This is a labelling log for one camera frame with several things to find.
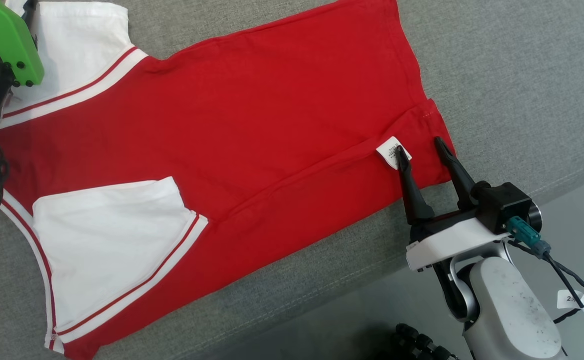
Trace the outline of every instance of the t-shirt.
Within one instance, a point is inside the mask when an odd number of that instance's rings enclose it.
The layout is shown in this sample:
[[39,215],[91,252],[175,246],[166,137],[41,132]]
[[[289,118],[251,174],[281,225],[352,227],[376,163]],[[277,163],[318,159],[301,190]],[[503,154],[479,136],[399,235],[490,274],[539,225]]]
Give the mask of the t-shirt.
[[395,137],[446,182],[395,0],[340,0],[159,60],[125,9],[41,2],[43,84],[0,146],[2,209],[43,274],[45,346],[90,359],[159,317],[386,207]]

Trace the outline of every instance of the red stripe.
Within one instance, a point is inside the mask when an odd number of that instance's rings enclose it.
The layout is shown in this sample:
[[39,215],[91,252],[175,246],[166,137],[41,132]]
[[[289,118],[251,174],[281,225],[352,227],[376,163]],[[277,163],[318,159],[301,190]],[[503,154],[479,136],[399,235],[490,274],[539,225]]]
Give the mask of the red stripe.
[[[14,210],[14,208],[11,205],[9,205],[5,200],[3,200],[1,204],[4,205],[4,207],[6,207],[6,209],[9,212],[11,212],[18,221],[20,221],[21,225],[23,225],[23,228],[25,228],[25,230],[27,230],[27,232],[29,233],[30,237],[32,237],[32,240],[36,245],[36,250],[38,250],[39,255],[41,255],[41,259],[43,260],[43,266],[45,267],[45,273],[47,274],[48,289],[50,291],[51,305],[50,310],[52,312],[52,334],[54,334],[54,328],[56,326],[56,317],[54,316],[54,293],[52,292],[52,270],[50,269],[50,266],[47,263],[47,258],[45,257],[45,253],[43,252],[43,247],[38,242],[38,238],[36,237],[36,235],[34,235],[34,231],[32,231],[32,229],[29,227],[26,221],[18,214],[18,212],[16,212],[16,210]],[[52,340],[50,340],[49,349],[52,350],[52,347],[54,347],[54,337],[52,337]]]
[[114,68],[116,68],[116,66],[118,64],[120,64],[120,62],[122,62],[123,59],[125,59],[128,55],[130,55],[130,53],[132,53],[132,51],[134,51],[134,50],[136,50],[136,46],[130,48],[130,50],[128,50],[128,51],[125,51],[125,54],[121,55],[121,57],[119,57],[118,60],[116,60],[116,62],[114,62],[114,64],[112,64],[112,66],[110,66],[109,69],[107,69],[107,71],[105,71],[103,73],[103,75],[99,76],[98,79],[94,80],[93,82],[90,82],[89,84],[87,84],[87,85],[85,85],[85,86],[83,86],[81,88],[78,88],[78,89],[75,89],[73,91],[64,93],[63,95],[56,96],[55,98],[49,98],[48,100],[45,100],[45,101],[36,103],[34,105],[30,105],[29,107],[27,106],[27,107],[23,107],[23,109],[18,109],[18,110],[13,111],[13,112],[8,112],[7,114],[4,114],[3,118],[5,119],[6,117],[15,116],[17,114],[24,113],[24,112],[26,112],[28,110],[35,109],[36,107],[42,107],[43,105],[47,105],[49,103],[53,103],[54,101],[61,100],[62,98],[67,98],[68,96],[74,95],[77,92],[84,91],[85,89],[93,86],[97,82],[100,82],[101,80],[103,80],[104,77],[106,77],[109,73],[111,73],[112,70],[114,70]]
[[141,284],[139,284],[136,287],[134,287],[134,289],[129,290],[125,294],[119,296],[114,301],[110,302],[108,305],[105,305],[104,307],[102,307],[97,312],[94,312],[92,315],[86,317],[86,319],[82,320],[81,322],[77,323],[76,325],[72,326],[71,328],[68,328],[67,330],[63,330],[63,331],[57,332],[57,334],[59,334],[59,335],[65,335],[65,334],[69,333],[70,331],[76,330],[77,328],[79,328],[80,326],[82,326],[83,324],[85,324],[86,322],[88,322],[91,319],[93,319],[95,316],[97,316],[100,313],[104,312],[105,310],[109,309],[115,303],[118,303],[124,297],[128,296],[132,292],[134,292],[137,289],[139,289],[139,287],[142,287],[143,285],[145,285],[146,283],[148,283],[150,280],[152,280],[156,276],[156,274],[159,272],[159,270],[163,267],[163,265],[165,265],[165,263],[167,262],[167,260],[170,259],[170,257],[173,255],[174,251],[176,251],[181,246],[181,244],[183,244],[183,241],[185,241],[185,239],[187,239],[187,237],[189,236],[189,233],[192,231],[192,229],[194,228],[194,226],[196,225],[197,222],[198,222],[198,215],[196,215],[196,218],[194,219],[194,222],[189,227],[189,229],[187,230],[187,232],[185,233],[185,235],[183,236],[183,238],[172,249],[172,251],[170,251],[170,253],[166,256],[166,258],[161,262],[161,264],[159,265],[159,267],[156,269],[156,271],[154,271],[154,273],[147,280],[143,281]]

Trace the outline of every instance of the gray fabric surface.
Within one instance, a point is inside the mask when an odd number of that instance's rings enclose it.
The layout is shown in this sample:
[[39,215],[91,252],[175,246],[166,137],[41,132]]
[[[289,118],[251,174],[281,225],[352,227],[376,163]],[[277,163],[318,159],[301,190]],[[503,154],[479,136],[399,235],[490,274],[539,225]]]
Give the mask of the gray fabric surface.
[[[318,0],[116,0],[155,57],[283,18]],[[510,181],[540,203],[584,182],[584,2],[401,0],[428,96],[477,180]],[[449,184],[431,187],[452,210]],[[99,359],[195,359],[405,265],[401,203],[101,349]],[[60,358],[42,347],[43,283],[25,239],[0,214],[0,359]]]

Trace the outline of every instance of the teal connector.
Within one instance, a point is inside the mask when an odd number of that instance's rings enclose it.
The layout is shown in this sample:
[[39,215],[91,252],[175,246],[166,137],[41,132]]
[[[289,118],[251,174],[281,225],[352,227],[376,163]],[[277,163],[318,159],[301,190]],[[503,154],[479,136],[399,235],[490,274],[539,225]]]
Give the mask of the teal connector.
[[552,250],[550,244],[546,243],[538,231],[528,224],[520,216],[514,216],[507,222],[507,231],[514,235],[514,239],[525,243],[534,252],[537,258],[542,259],[544,253]]

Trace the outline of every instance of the care label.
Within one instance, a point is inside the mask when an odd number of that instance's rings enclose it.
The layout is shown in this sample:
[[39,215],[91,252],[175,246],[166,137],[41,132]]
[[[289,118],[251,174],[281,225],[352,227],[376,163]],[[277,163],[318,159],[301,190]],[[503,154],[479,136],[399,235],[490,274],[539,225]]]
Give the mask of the care label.
[[[383,145],[376,148],[376,151],[385,159],[389,166],[393,167],[394,170],[399,170],[399,165],[396,162],[396,149],[399,146],[403,146],[396,137],[392,136],[387,139]],[[405,154],[408,156],[408,160],[411,160],[411,155],[408,150],[403,146],[403,150],[405,150]]]
[[[584,305],[584,294],[581,291],[576,290],[576,295],[580,298],[580,301]],[[572,296],[570,290],[559,290],[559,300],[557,302],[557,307],[559,309],[580,309],[576,299]]]

